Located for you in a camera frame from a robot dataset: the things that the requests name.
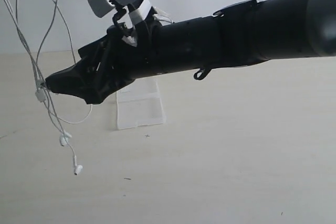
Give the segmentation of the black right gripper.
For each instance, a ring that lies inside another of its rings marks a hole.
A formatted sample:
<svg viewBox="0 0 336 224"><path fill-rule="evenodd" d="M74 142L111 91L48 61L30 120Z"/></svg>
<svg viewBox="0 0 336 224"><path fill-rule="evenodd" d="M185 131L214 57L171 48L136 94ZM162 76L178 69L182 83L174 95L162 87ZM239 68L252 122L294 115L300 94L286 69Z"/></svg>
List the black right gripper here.
<svg viewBox="0 0 336 224"><path fill-rule="evenodd" d="M155 35L160 22L140 25L134 32L136 46L129 44L120 28L107 29L106 35L78 50L80 61L45 79L45 87L56 94L80 98L86 104L101 104L109 95L132 84L136 79L160 75L159 50Z"/></svg>

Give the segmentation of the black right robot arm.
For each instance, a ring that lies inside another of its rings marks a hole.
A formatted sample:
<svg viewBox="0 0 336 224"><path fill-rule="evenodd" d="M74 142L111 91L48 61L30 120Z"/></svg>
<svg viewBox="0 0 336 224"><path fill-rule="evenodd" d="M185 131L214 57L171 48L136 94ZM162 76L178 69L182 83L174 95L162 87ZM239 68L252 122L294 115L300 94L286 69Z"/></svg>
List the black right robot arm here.
<svg viewBox="0 0 336 224"><path fill-rule="evenodd" d="M45 79L56 94L100 104L136 79L269 60L335 56L335 0L244 1L212 16L163 26L149 13L134 25L136 44L119 25L79 50L80 61Z"/></svg>

